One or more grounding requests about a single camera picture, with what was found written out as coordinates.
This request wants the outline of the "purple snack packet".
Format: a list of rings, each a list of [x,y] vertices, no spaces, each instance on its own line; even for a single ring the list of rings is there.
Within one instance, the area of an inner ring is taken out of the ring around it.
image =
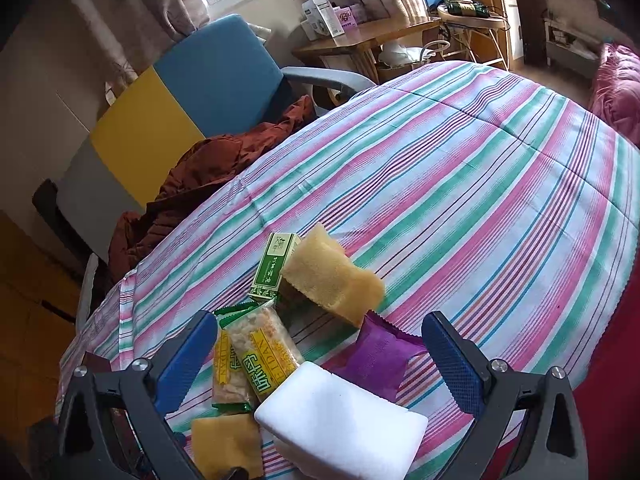
[[[394,403],[409,361],[425,352],[419,336],[407,334],[381,315],[368,311],[357,340],[323,367]]]

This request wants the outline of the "yellow sponge piece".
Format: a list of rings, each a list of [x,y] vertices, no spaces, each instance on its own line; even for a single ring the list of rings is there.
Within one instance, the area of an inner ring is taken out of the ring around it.
[[[191,448],[206,479],[222,479],[233,467],[244,468],[250,479],[264,475],[262,437],[251,414],[193,419]]]

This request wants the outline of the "rice cracker snack pack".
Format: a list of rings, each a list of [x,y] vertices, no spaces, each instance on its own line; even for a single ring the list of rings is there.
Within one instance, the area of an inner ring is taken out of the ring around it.
[[[273,299],[238,304],[219,320],[258,402],[265,401],[305,362]]]

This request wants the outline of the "white foam block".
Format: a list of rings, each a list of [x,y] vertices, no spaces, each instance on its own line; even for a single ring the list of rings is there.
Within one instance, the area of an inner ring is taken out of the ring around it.
[[[278,452],[314,479],[402,479],[428,419],[305,362],[254,414]]]

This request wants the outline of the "green medicine box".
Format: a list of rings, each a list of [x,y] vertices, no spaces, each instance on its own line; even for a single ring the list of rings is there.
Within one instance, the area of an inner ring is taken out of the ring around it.
[[[281,271],[300,242],[295,233],[271,233],[262,253],[248,296],[261,304],[278,296]]]

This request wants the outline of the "tan sponge block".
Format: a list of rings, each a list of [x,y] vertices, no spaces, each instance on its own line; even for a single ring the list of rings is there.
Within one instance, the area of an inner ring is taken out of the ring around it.
[[[281,276],[318,307],[356,328],[385,296],[383,281],[374,272],[356,266],[321,223],[298,243]]]

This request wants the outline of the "wooden wardrobe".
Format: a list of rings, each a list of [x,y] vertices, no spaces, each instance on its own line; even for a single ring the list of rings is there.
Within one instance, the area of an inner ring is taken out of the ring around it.
[[[51,416],[79,286],[1,216],[1,439],[28,460],[28,428]]]

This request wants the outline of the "striped bed sheet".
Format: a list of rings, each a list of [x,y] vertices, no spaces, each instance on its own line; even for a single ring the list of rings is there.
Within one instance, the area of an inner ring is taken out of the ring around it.
[[[196,208],[106,296],[63,354],[68,382],[86,353],[122,368],[150,356],[198,310],[243,300],[268,236],[321,223],[385,285],[421,285],[451,214],[469,125],[466,71],[448,62],[364,92],[293,134]]]

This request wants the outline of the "rust red jacket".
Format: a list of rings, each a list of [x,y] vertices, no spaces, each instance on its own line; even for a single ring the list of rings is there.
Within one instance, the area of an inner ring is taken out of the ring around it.
[[[111,281],[121,280],[216,191],[316,118],[314,101],[304,94],[276,122],[195,143],[168,172],[143,214],[126,211],[118,219],[108,248]]]

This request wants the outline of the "wooden desk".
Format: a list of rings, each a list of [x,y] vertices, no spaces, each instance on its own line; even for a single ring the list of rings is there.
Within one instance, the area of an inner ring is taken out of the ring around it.
[[[300,62],[307,66],[320,66],[322,58],[348,55],[356,67],[356,72],[378,84],[378,69],[374,50],[386,42],[438,29],[439,18],[424,16],[394,16],[384,20],[370,21],[355,28],[347,29],[343,35],[324,37],[311,41],[306,46],[292,50]]]

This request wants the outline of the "low white shelf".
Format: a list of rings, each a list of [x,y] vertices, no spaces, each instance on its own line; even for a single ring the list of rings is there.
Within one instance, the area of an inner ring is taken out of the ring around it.
[[[544,41],[549,67],[559,65],[586,79],[592,79],[597,73],[602,49],[600,39],[552,18],[544,18]]]

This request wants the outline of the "left patterned curtain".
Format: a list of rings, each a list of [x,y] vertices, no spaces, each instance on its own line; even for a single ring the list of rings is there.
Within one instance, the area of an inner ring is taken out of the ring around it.
[[[105,84],[121,94],[175,44],[209,22],[204,0],[70,0],[100,49]]]

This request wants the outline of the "pink small box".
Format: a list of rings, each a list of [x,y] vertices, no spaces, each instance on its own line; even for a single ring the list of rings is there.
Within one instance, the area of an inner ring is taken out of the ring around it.
[[[358,22],[355,15],[352,13],[352,9],[349,6],[334,6],[333,11],[337,17],[337,21],[341,24],[341,28],[344,30],[354,29],[358,26]]]

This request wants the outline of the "white carton box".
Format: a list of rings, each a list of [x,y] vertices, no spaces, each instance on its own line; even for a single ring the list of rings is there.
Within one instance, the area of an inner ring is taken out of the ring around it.
[[[317,36],[335,38],[344,34],[330,0],[306,0],[302,10],[306,22]]]

